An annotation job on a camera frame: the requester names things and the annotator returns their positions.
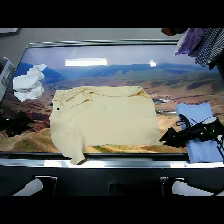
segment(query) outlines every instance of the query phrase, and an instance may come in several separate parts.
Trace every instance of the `purple cloth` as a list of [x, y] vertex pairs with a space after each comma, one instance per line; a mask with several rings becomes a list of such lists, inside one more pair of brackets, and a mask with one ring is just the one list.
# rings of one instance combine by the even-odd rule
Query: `purple cloth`
[[175, 55], [189, 54], [192, 52], [204, 37], [204, 28], [190, 28], [187, 36]]

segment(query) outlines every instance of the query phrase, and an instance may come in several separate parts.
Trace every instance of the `metal frame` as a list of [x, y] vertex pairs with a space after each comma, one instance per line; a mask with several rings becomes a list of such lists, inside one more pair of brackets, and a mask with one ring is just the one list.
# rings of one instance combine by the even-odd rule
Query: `metal frame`
[[[114, 46], [114, 45], [176, 45], [178, 40], [160, 39], [122, 39], [122, 40], [84, 40], [84, 41], [53, 41], [37, 42], [27, 45], [28, 48], [46, 47], [71, 47], [71, 46]], [[0, 165], [28, 166], [28, 167], [69, 167], [69, 168], [118, 168], [118, 167], [157, 167], [157, 168], [192, 168], [188, 164], [187, 153], [176, 154], [149, 154], [149, 153], [127, 153], [127, 154], [94, 154], [85, 153], [87, 161], [82, 165], [69, 165], [70, 158], [60, 153], [14, 153], [0, 152]], [[222, 167], [223, 163], [199, 164], [197, 168]]]

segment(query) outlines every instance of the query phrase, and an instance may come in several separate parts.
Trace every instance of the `plaid fabric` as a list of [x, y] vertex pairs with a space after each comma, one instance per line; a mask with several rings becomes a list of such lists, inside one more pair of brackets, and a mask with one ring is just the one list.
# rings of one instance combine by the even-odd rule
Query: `plaid fabric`
[[208, 58], [208, 62], [216, 60], [222, 53], [223, 49], [224, 49], [224, 29], [222, 29], [221, 32], [219, 33], [219, 36], [216, 39], [214, 46], [212, 47], [212, 51]]
[[201, 44], [199, 54], [195, 59], [196, 64], [200, 64], [201, 66], [206, 66], [208, 58], [211, 54], [212, 48], [216, 42], [217, 37], [223, 28], [206, 28], [204, 40]]

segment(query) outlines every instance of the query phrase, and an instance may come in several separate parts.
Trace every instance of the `crumpled tissue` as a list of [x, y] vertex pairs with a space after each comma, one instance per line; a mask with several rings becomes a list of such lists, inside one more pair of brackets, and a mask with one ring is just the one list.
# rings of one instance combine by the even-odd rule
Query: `crumpled tissue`
[[34, 65], [26, 75], [21, 75], [13, 79], [14, 95], [21, 101], [27, 99], [35, 100], [42, 96], [44, 88], [39, 81], [44, 79], [42, 71], [47, 67], [45, 64]]

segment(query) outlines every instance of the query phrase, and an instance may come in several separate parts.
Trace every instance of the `white cloth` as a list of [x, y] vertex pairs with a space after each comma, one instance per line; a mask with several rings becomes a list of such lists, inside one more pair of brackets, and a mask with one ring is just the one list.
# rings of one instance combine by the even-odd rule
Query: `white cloth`
[[47, 67], [45, 64], [34, 65], [26, 75], [21, 75], [13, 79], [14, 95], [21, 101], [27, 99], [38, 99], [44, 93], [42, 83], [44, 79], [42, 71]]
[[51, 138], [77, 164], [93, 145], [160, 145], [154, 103], [138, 86], [83, 86], [57, 90]]
[[177, 46], [176, 46], [176, 49], [175, 49], [175, 51], [174, 51], [174, 56], [176, 56], [176, 53], [178, 52], [178, 50], [179, 50], [180, 47], [182, 46], [183, 42], [185, 41], [186, 36], [187, 36], [189, 30], [190, 30], [190, 28], [188, 28], [188, 29], [185, 31], [184, 35], [183, 35], [183, 36], [180, 38], [180, 40], [177, 42]]

